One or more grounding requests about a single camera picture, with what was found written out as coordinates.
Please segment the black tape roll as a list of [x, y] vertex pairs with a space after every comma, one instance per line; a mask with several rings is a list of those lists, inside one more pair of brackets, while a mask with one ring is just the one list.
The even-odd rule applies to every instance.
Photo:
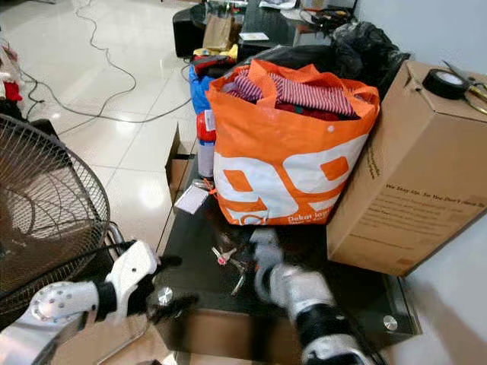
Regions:
[[469, 83], [451, 71], [431, 69], [423, 80], [423, 87], [434, 95], [445, 100], [463, 100]]

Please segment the white paper tag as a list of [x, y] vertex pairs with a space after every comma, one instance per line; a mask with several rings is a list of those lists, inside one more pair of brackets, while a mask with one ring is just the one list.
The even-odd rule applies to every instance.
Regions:
[[210, 196], [209, 191], [199, 186], [191, 185], [182, 192], [180, 197], [174, 202], [174, 208], [195, 214]]

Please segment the blue plastic bag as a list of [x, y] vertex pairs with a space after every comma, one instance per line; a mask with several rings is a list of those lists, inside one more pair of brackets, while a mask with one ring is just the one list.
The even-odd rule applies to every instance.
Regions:
[[190, 82], [190, 97], [194, 114], [199, 115], [206, 110], [210, 110], [212, 107], [206, 96], [206, 91], [214, 79], [209, 77], [206, 72], [202, 73], [202, 76], [198, 76], [192, 64], [188, 67], [188, 79]]

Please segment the red striped cloth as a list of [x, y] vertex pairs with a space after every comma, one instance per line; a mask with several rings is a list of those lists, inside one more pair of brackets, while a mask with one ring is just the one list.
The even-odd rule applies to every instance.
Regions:
[[[274, 81], [275, 90], [277, 90], [275, 108], [278, 110], [326, 121], [358, 118], [340, 87], [300, 84], [274, 73], [268, 73], [268, 76]], [[223, 93], [250, 103], [255, 103], [263, 97], [263, 91], [248, 77], [247, 71], [240, 71], [240, 74], [230, 80], [221, 90]]]

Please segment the yellow cloth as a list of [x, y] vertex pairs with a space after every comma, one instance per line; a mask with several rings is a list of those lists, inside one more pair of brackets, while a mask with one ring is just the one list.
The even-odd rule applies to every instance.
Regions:
[[209, 56], [228, 56], [228, 58], [233, 59], [235, 62], [239, 59], [239, 46], [234, 44], [231, 48], [225, 51], [220, 51], [220, 49], [210, 49], [210, 48], [199, 48], [195, 49], [191, 56], [192, 62], [196, 59], [209, 58]]

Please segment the black plastic rubbish bag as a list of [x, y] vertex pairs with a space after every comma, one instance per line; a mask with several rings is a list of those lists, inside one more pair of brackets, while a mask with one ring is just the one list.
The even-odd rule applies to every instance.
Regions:
[[410, 52], [401, 51], [372, 22], [348, 22], [334, 29], [329, 38], [329, 45], [275, 46], [244, 63], [264, 60], [291, 69], [313, 65], [321, 72], [373, 86], [384, 98], [400, 66], [411, 58]]

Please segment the large brown cardboard box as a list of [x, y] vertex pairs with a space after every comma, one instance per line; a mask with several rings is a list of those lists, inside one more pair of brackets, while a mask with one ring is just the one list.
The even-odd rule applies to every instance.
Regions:
[[487, 114], [407, 60], [326, 227], [331, 261], [404, 277], [487, 212]]

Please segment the brown paper bag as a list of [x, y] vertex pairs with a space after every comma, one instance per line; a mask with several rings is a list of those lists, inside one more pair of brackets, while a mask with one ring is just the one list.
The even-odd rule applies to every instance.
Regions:
[[210, 14], [206, 18], [202, 48], [210, 49], [210, 51], [228, 51], [239, 40], [242, 27], [243, 22], [238, 21], [232, 15], [219, 17], [219, 15]]

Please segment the small open cardboard box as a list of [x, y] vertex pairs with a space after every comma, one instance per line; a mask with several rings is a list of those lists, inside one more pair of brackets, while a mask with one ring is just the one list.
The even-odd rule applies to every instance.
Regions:
[[175, 202], [183, 191], [183, 184], [192, 160], [195, 159], [197, 139], [195, 136], [182, 137], [183, 129], [177, 125], [173, 135], [173, 143], [167, 151], [166, 174], [168, 191], [171, 201]]

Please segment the clear plastic bag with red item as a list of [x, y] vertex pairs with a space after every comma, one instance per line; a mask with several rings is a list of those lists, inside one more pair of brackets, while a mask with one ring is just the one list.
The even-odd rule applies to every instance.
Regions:
[[4, 98], [13, 102], [21, 102], [22, 76], [20, 63], [18, 63], [20, 56], [11, 48], [7, 40], [0, 39], [0, 48], [0, 80], [5, 88]]

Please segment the orange and white shopping bag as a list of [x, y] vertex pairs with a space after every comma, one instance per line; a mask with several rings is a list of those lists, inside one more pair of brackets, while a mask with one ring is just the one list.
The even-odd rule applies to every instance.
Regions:
[[[223, 93], [240, 71], [261, 88], [261, 100]], [[268, 73], [307, 86], [340, 87], [358, 118], [326, 121], [277, 109]], [[380, 112], [373, 86], [312, 65], [291, 69], [267, 60], [213, 80], [206, 97], [216, 122], [215, 197], [236, 225], [326, 223]]]

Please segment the red and white spray can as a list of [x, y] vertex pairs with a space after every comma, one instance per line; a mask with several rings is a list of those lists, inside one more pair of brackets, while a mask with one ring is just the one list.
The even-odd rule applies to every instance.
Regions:
[[216, 122], [212, 109], [205, 109], [197, 116], [197, 170], [199, 176], [212, 179], [215, 176]]

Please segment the black low cabinet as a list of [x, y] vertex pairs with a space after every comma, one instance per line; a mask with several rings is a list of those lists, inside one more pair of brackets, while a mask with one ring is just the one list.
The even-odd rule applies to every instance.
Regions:
[[361, 0], [288, 0], [290, 9], [262, 7], [261, 1], [248, 0], [237, 41], [244, 58], [275, 46], [329, 45], [330, 35], [314, 23], [314, 14], [324, 9], [352, 14]]

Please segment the black glass coffee table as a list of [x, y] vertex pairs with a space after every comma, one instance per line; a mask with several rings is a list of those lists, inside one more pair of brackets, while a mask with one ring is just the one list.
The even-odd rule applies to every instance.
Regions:
[[232, 297], [236, 268], [217, 264], [212, 253], [212, 247], [250, 243], [251, 234], [259, 228], [275, 229], [283, 263], [318, 271], [326, 278], [337, 306], [352, 319], [363, 347], [377, 365], [387, 365], [380, 355], [383, 348], [417, 333], [403, 282], [328, 260], [324, 226], [236, 226], [224, 219], [213, 197], [195, 214], [174, 208], [167, 223], [164, 254], [181, 257], [182, 265], [164, 271], [156, 283], [178, 296], [199, 295], [199, 302], [187, 313], [158, 326], [164, 343], [180, 356], [302, 365], [301, 345], [286, 311], [250, 290]]

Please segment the black square stool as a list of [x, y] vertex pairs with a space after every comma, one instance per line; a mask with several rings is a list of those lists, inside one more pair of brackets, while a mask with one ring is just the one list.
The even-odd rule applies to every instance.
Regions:
[[205, 4], [195, 4], [173, 16], [173, 44], [177, 58], [190, 58], [205, 38]]

